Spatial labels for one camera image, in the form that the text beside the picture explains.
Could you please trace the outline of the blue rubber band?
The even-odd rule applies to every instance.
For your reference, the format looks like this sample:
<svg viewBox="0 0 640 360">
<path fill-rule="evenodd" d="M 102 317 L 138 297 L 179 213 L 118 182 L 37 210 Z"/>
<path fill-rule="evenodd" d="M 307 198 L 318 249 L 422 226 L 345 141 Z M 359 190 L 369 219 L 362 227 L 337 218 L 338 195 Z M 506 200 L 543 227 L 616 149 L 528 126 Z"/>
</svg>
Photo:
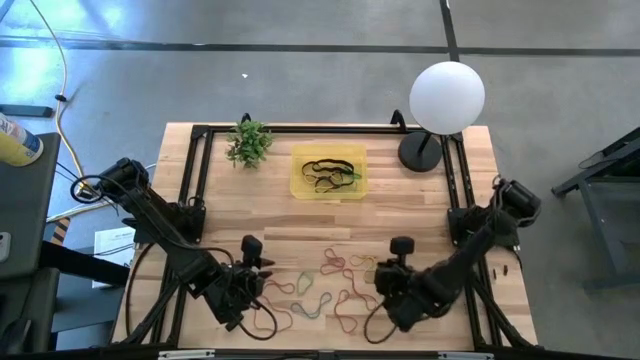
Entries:
<svg viewBox="0 0 640 360">
<path fill-rule="evenodd" d="M 300 302 L 294 302 L 290 305 L 292 313 L 303 316 L 307 319 L 316 319 L 321 315 L 322 309 L 333 300 L 330 292 L 324 292 L 318 302 L 318 306 L 313 311 L 307 311 Z"/>
</svg>

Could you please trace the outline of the flat black floor object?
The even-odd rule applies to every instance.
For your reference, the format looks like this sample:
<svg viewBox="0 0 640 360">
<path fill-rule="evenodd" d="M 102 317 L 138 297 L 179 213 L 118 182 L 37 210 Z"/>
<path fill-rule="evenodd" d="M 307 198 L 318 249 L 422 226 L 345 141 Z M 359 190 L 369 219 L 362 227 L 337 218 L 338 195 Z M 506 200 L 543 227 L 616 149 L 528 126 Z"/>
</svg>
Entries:
<svg viewBox="0 0 640 360">
<path fill-rule="evenodd" d="M 50 118 L 53 109 L 47 106 L 0 104 L 0 112 L 6 116 Z"/>
</svg>

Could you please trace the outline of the yellow translucent plastic bin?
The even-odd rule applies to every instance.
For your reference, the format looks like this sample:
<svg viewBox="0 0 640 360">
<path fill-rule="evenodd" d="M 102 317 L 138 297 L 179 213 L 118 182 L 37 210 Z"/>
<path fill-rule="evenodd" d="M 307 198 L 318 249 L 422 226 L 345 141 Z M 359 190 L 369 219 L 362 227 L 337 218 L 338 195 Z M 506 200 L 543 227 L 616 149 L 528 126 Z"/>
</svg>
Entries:
<svg viewBox="0 0 640 360">
<path fill-rule="evenodd" d="M 301 172 L 306 162 L 319 159 L 346 160 L 361 175 L 351 186 L 327 193 L 315 193 Z M 291 154 L 290 191 L 299 200 L 360 200 L 368 193 L 368 161 L 366 147 L 361 144 L 298 144 Z"/>
</svg>

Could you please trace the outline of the black metal rail frame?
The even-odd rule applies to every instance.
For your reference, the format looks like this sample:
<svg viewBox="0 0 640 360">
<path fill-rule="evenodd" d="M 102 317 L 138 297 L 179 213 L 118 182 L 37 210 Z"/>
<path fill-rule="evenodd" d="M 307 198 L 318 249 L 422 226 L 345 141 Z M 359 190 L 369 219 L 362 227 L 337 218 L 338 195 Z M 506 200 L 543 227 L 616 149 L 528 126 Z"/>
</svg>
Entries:
<svg viewBox="0 0 640 360">
<path fill-rule="evenodd" d="M 363 280 L 365 267 L 349 263 L 351 255 L 386 259 L 393 237 L 409 236 L 416 242 L 409 263 L 419 268 L 450 255 L 446 213 L 453 202 L 474 201 L 486 205 L 497 164 L 489 130 L 467 128 L 449 142 L 451 150 L 463 148 L 467 162 L 456 154 L 433 171 L 417 174 L 405 169 L 397 157 L 404 130 L 395 125 L 282 125 L 274 130 L 274 142 L 266 161 L 256 170 L 234 167 L 224 155 L 227 141 L 216 130 L 210 143 L 208 179 L 204 190 L 207 213 L 203 243 L 216 248 L 220 260 L 240 255 L 243 236 L 251 234 L 264 245 L 263 254 L 275 262 L 273 280 L 296 285 L 301 272 L 314 275 L 314 284 L 303 296 L 287 295 L 274 288 L 265 291 L 275 306 L 290 310 L 300 302 L 307 311 L 317 308 L 324 292 L 333 300 L 316 319 L 294 314 L 286 331 L 253 328 L 253 310 L 245 315 L 242 329 L 227 331 L 203 300 L 184 304 L 178 342 L 181 347 L 236 349 L 334 349 L 334 350 L 469 350 L 473 346 L 469 311 L 459 299 L 439 319 L 417 324 L 412 331 L 393 329 L 372 284 Z M 361 144 L 368 161 L 368 193 L 360 200 L 299 200 L 290 191 L 291 152 L 298 144 Z M 323 254 L 332 248 L 346 260 L 355 275 L 356 288 L 375 297 L 379 305 L 367 310 L 351 293 L 342 271 L 322 275 Z M 342 289 L 350 298 L 339 312 L 358 321 L 345 334 L 333 309 Z"/>
</svg>

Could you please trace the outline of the white globe lamp black base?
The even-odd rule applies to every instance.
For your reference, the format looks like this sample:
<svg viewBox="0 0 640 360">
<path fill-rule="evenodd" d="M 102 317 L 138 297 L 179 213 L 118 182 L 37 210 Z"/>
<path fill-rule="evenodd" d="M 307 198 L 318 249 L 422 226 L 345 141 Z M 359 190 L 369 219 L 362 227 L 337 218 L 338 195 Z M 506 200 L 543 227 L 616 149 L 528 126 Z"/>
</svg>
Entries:
<svg viewBox="0 0 640 360">
<path fill-rule="evenodd" d="M 410 113 L 420 130 L 399 144 L 398 157 L 407 169 L 424 173 L 442 158 L 440 135 L 453 135 L 471 126 L 483 111 L 486 91 L 470 66 L 445 61 L 422 71 L 409 93 Z"/>
</svg>

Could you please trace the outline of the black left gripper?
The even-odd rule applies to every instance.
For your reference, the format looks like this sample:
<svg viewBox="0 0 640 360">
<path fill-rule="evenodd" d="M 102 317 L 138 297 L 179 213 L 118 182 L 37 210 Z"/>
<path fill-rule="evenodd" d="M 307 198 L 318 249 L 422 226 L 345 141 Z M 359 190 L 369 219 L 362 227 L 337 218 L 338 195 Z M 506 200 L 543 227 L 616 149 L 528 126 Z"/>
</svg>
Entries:
<svg viewBox="0 0 640 360">
<path fill-rule="evenodd" d="M 274 265 L 273 260 L 259 257 L 257 267 Z M 272 271 L 256 272 L 240 265 L 229 265 L 221 284 L 221 296 L 216 302 L 215 317 L 227 331 L 232 331 L 244 319 L 243 312 L 257 307 L 257 297 L 263 292 L 265 279 Z"/>
</svg>

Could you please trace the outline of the yellow blue white container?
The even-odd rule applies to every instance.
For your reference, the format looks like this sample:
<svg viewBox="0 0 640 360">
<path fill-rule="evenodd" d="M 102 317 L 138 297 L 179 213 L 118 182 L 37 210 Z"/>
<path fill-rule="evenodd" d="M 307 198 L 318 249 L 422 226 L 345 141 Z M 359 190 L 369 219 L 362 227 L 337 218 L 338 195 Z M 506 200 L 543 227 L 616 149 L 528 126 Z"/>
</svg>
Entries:
<svg viewBox="0 0 640 360">
<path fill-rule="evenodd" d="M 43 153 L 43 141 L 0 112 L 0 162 L 24 167 Z"/>
</svg>

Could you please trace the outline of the black cart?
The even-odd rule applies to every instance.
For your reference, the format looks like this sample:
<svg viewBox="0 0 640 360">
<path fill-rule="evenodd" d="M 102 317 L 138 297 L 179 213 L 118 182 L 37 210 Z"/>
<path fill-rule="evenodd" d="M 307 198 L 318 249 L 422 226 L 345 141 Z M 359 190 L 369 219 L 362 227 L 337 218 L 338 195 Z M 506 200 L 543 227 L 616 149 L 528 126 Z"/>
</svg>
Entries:
<svg viewBox="0 0 640 360">
<path fill-rule="evenodd" d="M 55 313 L 60 272 L 39 265 L 60 147 L 56 133 L 41 134 L 42 155 L 32 164 L 0 163 L 0 239 L 9 253 L 0 262 L 0 343 L 10 355 L 46 352 Z"/>
</svg>

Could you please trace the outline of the yellow black striped tape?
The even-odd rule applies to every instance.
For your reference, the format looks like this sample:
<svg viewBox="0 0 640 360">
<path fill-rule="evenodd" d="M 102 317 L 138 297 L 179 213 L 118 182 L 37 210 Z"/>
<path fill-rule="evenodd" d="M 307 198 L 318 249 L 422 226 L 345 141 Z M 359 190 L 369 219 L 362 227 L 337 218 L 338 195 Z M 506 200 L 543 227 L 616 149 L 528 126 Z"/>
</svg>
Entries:
<svg viewBox="0 0 640 360">
<path fill-rule="evenodd" d="M 51 222 L 50 226 L 52 229 L 52 234 L 50 242 L 58 246 L 62 246 L 67 235 L 70 223 L 70 217 L 63 217 Z"/>
</svg>

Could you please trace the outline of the white paper sheet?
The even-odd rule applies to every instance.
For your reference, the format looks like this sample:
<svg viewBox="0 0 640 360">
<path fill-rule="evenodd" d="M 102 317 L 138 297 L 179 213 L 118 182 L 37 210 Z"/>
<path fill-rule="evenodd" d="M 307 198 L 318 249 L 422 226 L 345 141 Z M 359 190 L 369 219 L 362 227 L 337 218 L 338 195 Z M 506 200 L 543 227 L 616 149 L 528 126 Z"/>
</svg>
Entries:
<svg viewBox="0 0 640 360">
<path fill-rule="evenodd" d="M 97 231 L 93 256 L 129 269 L 135 252 L 134 236 L 135 230 L 131 227 Z"/>
</svg>

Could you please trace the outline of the yellow rubber band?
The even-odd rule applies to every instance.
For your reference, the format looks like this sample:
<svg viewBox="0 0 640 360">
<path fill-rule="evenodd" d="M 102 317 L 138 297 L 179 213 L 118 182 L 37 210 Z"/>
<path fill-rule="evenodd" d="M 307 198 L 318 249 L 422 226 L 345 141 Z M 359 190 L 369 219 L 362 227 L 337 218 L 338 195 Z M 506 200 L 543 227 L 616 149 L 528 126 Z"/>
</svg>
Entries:
<svg viewBox="0 0 640 360">
<path fill-rule="evenodd" d="M 373 284 L 375 281 L 376 258 L 369 255 L 351 255 L 349 263 L 354 267 L 365 267 L 363 280 L 367 284 Z"/>
<path fill-rule="evenodd" d="M 303 179 L 313 187 L 315 193 L 326 193 L 334 188 L 334 184 L 329 176 L 304 174 Z"/>
</svg>

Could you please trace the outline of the green plant in white pot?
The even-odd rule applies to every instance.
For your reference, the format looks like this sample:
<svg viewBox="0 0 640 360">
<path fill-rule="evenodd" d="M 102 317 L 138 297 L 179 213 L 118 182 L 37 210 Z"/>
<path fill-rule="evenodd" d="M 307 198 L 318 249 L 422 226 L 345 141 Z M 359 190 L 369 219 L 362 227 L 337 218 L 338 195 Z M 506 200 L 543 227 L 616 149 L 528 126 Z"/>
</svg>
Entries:
<svg viewBox="0 0 640 360">
<path fill-rule="evenodd" d="M 257 169 L 266 160 L 266 153 L 274 137 L 261 122 L 240 121 L 227 134 L 226 158 L 236 167 Z"/>
</svg>

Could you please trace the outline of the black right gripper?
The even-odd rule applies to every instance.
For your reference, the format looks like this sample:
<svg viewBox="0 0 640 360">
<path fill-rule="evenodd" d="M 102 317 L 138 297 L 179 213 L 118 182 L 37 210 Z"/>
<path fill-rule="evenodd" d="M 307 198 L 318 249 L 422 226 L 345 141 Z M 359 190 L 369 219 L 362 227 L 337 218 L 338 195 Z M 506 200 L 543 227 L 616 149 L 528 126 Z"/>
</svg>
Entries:
<svg viewBox="0 0 640 360">
<path fill-rule="evenodd" d="M 428 268 L 417 271 L 394 262 L 378 262 L 375 289 L 383 297 L 389 319 L 401 332 L 408 332 L 425 314 L 423 279 Z"/>
</svg>

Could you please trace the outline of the black rubber band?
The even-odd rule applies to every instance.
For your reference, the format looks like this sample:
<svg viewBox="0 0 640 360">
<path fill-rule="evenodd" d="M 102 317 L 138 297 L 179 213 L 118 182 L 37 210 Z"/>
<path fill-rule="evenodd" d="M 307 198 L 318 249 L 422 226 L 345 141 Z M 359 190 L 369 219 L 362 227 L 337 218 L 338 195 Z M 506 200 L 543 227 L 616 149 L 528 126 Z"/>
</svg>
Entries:
<svg viewBox="0 0 640 360">
<path fill-rule="evenodd" d="M 346 160 L 325 158 L 304 163 L 301 172 L 303 176 L 354 175 L 355 166 Z"/>
<path fill-rule="evenodd" d="M 351 186 L 354 181 L 355 177 L 353 173 L 334 171 L 317 176 L 312 181 L 312 185 L 316 193 L 327 193 L 342 187 Z"/>
</svg>

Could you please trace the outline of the dark grey metal stand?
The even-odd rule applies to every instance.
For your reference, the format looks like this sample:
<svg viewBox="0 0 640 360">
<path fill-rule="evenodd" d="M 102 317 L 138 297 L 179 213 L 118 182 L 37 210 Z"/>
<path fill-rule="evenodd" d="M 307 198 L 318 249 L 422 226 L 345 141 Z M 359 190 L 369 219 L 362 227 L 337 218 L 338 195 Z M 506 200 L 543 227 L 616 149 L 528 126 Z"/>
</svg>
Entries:
<svg viewBox="0 0 640 360">
<path fill-rule="evenodd" d="M 557 198 L 581 194 L 597 243 L 606 255 L 602 276 L 586 291 L 640 285 L 640 126 L 579 164 L 580 172 L 551 188 Z"/>
</svg>

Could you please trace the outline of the red rubber band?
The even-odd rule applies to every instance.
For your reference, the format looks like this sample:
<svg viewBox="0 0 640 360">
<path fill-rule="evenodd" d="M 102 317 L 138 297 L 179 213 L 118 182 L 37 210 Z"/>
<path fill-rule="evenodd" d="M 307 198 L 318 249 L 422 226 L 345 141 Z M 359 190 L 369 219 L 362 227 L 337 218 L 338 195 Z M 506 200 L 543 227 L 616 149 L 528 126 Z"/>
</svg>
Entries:
<svg viewBox="0 0 640 360">
<path fill-rule="evenodd" d="M 332 248 L 326 248 L 323 254 L 325 256 L 325 262 L 319 269 L 322 275 L 330 275 L 341 272 L 344 269 L 346 260 L 342 256 L 338 256 Z"/>
<path fill-rule="evenodd" d="M 341 330 L 345 334 L 352 334 L 358 326 L 358 321 L 353 316 L 344 315 L 339 312 L 339 307 L 350 298 L 350 293 L 346 289 L 342 289 L 338 294 L 338 299 L 334 305 L 334 317 L 338 320 Z"/>
<path fill-rule="evenodd" d="M 355 275 L 354 272 L 351 269 L 345 268 L 342 270 L 342 276 L 344 278 L 346 278 L 351 286 L 351 293 L 358 299 L 362 300 L 365 304 L 365 307 L 367 310 L 374 310 L 378 305 L 378 301 L 375 297 L 373 297 L 372 295 L 366 294 L 366 293 L 362 293 L 360 291 L 357 290 L 356 288 L 356 282 L 355 282 Z"/>
<path fill-rule="evenodd" d="M 293 326 L 293 316 L 289 310 L 275 306 L 265 295 L 259 297 L 263 305 L 260 310 L 253 312 L 253 328 L 258 331 L 273 331 L 277 326 L 277 333 L 289 330 Z"/>
<path fill-rule="evenodd" d="M 293 294 L 296 291 L 295 284 L 291 282 L 281 283 L 272 279 L 267 280 L 264 284 L 265 291 L 271 288 L 274 288 L 280 293 L 287 294 L 287 295 Z"/>
</svg>

